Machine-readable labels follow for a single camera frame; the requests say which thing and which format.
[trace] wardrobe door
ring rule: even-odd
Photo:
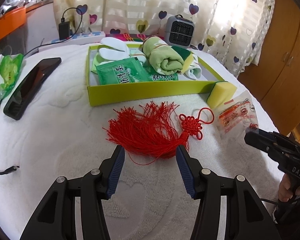
[[[261,105],[283,135],[300,123],[300,30],[287,63]]]
[[[274,12],[261,49],[258,66],[245,67],[238,80],[260,102],[287,62],[300,26],[300,10],[294,0],[275,0]]]

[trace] hand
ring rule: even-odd
[[[280,201],[287,202],[289,199],[292,198],[293,193],[290,190],[290,187],[291,187],[291,182],[289,176],[288,174],[284,174],[280,182],[279,191],[278,191],[278,198]],[[296,195],[300,196],[300,187],[297,188]]]

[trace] black phone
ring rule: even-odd
[[[59,57],[41,60],[13,92],[3,109],[4,114],[14,120],[20,120],[43,82],[60,63],[61,58]]]

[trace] green box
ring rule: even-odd
[[[140,49],[141,43],[127,44],[130,49]],[[86,73],[89,102],[91,106],[99,106],[123,101],[145,98],[169,97],[187,94],[210,93],[213,85],[223,78],[207,63],[198,57],[202,70],[209,73],[212,81],[179,80],[179,81],[151,81],[126,84],[98,85],[98,75],[91,72],[94,54],[105,45],[90,46],[86,60]]]

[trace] red tassel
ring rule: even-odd
[[[121,109],[120,112],[116,111],[117,120],[109,120],[110,126],[106,130],[108,140],[122,145],[128,152],[148,155],[154,157],[155,160],[175,156],[178,145],[184,145],[189,151],[189,135],[196,135],[197,139],[201,140],[203,135],[200,131],[202,129],[200,122],[210,124],[214,120],[213,112],[206,107],[200,110],[196,119],[193,116],[181,114],[179,119],[182,121],[183,132],[179,136],[171,120],[171,114],[175,112],[177,105],[161,103],[158,106],[151,102],[141,107],[144,110],[143,114],[130,107]],[[199,119],[203,109],[208,109],[212,113],[211,122]]]

